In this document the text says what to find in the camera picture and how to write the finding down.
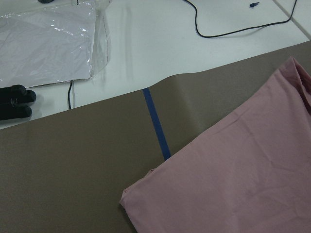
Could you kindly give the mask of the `clear plastic bag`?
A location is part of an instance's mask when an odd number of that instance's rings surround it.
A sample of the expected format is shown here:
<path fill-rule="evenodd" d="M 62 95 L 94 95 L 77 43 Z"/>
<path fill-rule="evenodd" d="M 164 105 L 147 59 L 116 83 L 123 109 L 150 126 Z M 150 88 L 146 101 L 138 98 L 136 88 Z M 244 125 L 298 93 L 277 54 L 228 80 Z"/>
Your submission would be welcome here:
<path fill-rule="evenodd" d="M 0 85 L 89 80 L 110 60 L 108 0 L 3 0 Z"/>

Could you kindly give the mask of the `black folded tripod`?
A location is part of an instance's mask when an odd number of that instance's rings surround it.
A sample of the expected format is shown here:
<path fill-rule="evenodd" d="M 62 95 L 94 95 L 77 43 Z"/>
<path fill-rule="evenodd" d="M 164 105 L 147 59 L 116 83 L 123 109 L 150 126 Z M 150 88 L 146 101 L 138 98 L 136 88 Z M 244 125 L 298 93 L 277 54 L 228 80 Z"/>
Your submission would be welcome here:
<path fill-rule="evenodd" d="M 22 85 L 0 89 L 0 120 L 30 118 L 31 105 L 36 101 L 36 93 Z"/>

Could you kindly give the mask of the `pink printed t-shirt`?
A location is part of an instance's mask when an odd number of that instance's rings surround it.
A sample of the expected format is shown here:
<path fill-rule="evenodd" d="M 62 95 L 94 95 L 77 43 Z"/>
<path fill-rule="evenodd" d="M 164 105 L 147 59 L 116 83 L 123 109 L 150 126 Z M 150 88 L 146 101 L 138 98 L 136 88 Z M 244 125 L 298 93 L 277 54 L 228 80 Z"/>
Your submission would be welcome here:
<path fill-rule="evenodd" d="M 310 232 L 310 75 L 289 58 L 120 203 L 139 233 Z"/>

